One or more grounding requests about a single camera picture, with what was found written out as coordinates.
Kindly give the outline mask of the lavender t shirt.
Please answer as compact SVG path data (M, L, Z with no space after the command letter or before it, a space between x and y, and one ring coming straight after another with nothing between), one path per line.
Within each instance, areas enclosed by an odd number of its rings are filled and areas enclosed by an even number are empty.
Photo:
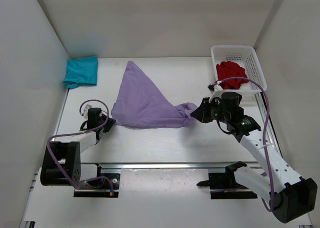
M116 125L129 128L182 128L198 107L171 104L154 82L132 61L126 65L116 102L111 110Z

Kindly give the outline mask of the teal t shirt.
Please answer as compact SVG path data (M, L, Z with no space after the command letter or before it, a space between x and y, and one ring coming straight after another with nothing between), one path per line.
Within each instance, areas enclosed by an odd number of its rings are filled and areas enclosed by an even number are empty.
M98 58L91 56L80 59L69 59L63 83L67 89L80 86L94 87L98 83Z

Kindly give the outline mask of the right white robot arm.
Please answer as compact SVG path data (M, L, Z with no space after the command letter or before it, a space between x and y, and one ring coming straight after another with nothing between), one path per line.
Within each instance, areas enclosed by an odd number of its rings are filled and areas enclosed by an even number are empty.
M225 92L221 97L203 98L200 106L191 116L201 123L216 121L225 124L227 135L232 135L244 147L265 175L253 171L242 161L225 167L219 181L209 179L198 186L225 191L240 187L248 188L268 204L274 216L282 223L288 223L315 208L318 186L312 178L305 179L296 172L267 142L259 124L245 115L240 106L242 96L236 92Z

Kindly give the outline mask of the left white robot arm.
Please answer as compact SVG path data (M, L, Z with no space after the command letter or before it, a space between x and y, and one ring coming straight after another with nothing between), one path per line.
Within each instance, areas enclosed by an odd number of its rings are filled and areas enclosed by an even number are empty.
M89 105L82 116L85 121L77 134L58 135L49 140L40 172L42 185L79 186L82 174L81 153L98 144L103 134L109 132L116 123L101 108Z

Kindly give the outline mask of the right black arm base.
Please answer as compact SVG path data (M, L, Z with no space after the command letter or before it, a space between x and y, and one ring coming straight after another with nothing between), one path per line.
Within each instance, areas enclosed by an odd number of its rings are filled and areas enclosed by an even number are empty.
M211 199L256 199L258 196L255 193L235 180L234 173L242 167L247 165L238 161L226 166L223 173L209 173L208 180L200 181L196 185L200 188L209 187Z

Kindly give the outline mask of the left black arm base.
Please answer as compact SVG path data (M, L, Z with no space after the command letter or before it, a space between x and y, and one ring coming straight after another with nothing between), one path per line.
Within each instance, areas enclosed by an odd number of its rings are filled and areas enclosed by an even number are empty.
M76 198L118 198L121 170L102 164L82 164L81 184L75 189Z

